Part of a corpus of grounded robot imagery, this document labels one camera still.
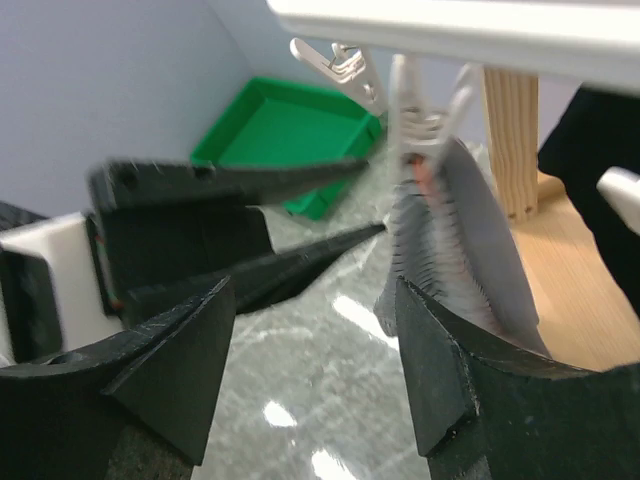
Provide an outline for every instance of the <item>gray fabric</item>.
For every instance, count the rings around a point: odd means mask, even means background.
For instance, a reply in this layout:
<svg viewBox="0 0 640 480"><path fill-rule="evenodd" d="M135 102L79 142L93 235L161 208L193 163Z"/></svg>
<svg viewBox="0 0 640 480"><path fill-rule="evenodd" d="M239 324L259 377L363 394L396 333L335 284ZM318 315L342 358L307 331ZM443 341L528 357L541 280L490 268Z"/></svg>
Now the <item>gray fabric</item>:
<svg viewBox="0 0 640 480"><path fill-rule="evenodd" d="M393 259L375 308L382 329L387 335L397 335L395 282L402 275L460 317L548 354L537 331L533 295L506 218L462 144L452 144L434 183L446 208L433 211L416 194L414 183L396 187ZM458 267L462 263L464 272Z"/></svg>

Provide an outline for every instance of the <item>black cloth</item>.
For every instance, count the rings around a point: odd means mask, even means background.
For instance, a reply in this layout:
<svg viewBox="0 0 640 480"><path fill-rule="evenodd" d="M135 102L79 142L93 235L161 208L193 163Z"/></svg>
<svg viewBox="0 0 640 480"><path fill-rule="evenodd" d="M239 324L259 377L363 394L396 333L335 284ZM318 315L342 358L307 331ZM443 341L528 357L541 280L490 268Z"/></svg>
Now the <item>black cloth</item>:
<svg viewBox="0 0 640 480"><path fill-rule="evenodd" d="M609 272L640 315L640 236L596 190L613 166L640 174L640 98L581 87L538 154L593 233Z"/></svg>

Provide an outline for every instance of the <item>light blue wall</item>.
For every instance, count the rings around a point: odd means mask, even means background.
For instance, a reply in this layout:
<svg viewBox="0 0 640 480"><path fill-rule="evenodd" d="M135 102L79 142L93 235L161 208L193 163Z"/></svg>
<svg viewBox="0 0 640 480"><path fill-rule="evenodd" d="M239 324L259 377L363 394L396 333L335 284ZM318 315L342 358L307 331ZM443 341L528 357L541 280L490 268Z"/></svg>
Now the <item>light blue wall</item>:
<svg viewBox="0 0 640 480"><path fill-rule="evenodd" d="M46 214L108 155L186 158L251 77L204 0L0 3L0 199Z"/></svg>
<svg viewBox="0 0 640 480"><path fill-rule="evenodd" d="M227 26L251 65L261 75L279 76L301 82L322 84L323 79L296 61L289 52L291 35L285 32L269 10L266 0L207 0ZM330 55L329 42L317 40L309 43L326 56ZM388 84L389 66L393 52L373 51L378 73ZM423 78L430 99L446 104L451 86L461 64L446 59L425 58L422 61ZM540 81L540 139L544 140L555 126L558 117L570 100L577 82L542 78ZM465 140L486 142L482 104L476 100L474 108L460 129Z"/></svg>

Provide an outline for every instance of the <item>white clothespin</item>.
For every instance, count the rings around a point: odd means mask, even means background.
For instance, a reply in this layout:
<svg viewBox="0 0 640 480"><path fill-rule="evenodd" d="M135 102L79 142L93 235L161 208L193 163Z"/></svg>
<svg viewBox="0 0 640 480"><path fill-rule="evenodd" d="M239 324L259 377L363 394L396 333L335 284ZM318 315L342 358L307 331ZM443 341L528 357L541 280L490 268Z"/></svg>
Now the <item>white clothespin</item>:
<svg viewBox="0 0 640 480"><path fill-rule="evenodd" d="M367 48L334 43L331 45L334 58L328 60L299 38L291 40L289 46L294 57L327 77L337 89L373 115L380 116L387 111L387 96Z"/></svg>
<svg viewBox="0 0 640 480"><path fill-rule="evenodd" d="M429 160L431 168L437 168L471 105L479 78L479 67L466 64L455 82L448 108L437 109L422 94L417 60L412 56L394 55L389 140L396 158L417 153Z"/></svg>

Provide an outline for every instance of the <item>wooden post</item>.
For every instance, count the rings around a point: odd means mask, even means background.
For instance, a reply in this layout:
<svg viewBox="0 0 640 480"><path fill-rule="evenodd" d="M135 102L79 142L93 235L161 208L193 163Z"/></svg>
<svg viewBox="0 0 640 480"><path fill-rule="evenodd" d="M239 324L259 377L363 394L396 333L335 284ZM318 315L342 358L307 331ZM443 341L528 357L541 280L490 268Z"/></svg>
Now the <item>wooden post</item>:
<svg viewBox="0 0 640 480"><path fill-rule="evenodd" d="M512 222L538 209L538 77L484 69L489 157L498 195Z"/></svg>

